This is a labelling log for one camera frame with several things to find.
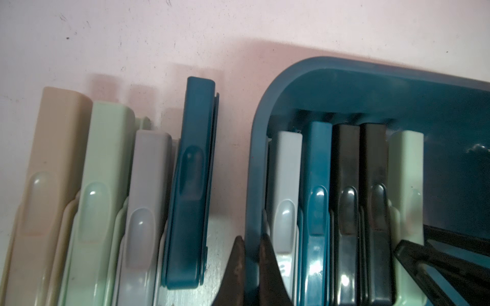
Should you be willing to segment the teal pruning pliers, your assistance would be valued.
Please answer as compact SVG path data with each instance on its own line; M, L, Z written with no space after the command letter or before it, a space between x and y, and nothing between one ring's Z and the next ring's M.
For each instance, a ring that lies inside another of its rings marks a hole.
M326 122L312 122L302 131L301 305L328 304L331 136Z

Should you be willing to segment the grey pruning pliers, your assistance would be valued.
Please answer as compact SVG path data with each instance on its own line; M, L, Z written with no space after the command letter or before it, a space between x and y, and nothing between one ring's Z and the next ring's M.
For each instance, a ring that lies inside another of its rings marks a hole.
M297 133L280 131L269 142L266 215L284 287L294 305L297 291L297 226L301 140Z

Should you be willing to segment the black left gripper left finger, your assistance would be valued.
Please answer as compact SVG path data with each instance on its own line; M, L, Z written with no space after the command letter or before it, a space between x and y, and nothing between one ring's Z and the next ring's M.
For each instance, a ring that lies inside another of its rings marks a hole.
M237 236L234 240L222 283L212 306L244 305L245 261L244 240L241 236Z

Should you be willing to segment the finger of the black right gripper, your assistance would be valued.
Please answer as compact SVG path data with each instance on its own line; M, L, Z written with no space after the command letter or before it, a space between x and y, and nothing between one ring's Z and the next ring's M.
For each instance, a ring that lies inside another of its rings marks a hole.
M424 225L424 239L441 242L483 256L489 256L489 239L473 237Z
M402 240L394 255L432 305L489 305L489 269Z

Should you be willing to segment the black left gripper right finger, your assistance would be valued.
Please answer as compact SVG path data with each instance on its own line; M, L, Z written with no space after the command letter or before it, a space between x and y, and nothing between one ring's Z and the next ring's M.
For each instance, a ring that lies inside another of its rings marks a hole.
M268 234L262 234L260 238L259 302L262 306L293 306L283 283L273 245Z

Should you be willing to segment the black pruning pliers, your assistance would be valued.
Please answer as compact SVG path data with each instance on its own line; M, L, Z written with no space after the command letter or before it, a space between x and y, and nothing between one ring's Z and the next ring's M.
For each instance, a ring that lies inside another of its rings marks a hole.
M334 305L357 305L359 300L359 139L358 126L333 127L330 209Z
M361 125L361 304L394 303L390 213L387 198L386 127Z

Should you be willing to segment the teal plastic storage box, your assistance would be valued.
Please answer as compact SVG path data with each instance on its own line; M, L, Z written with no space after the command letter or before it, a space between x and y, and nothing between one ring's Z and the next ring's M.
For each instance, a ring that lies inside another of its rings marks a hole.
M268 141L311 121L384 123L423 133L424 222L489 237L489 84L368 62L314 57L279 74L251 130L244 302L259 302Z

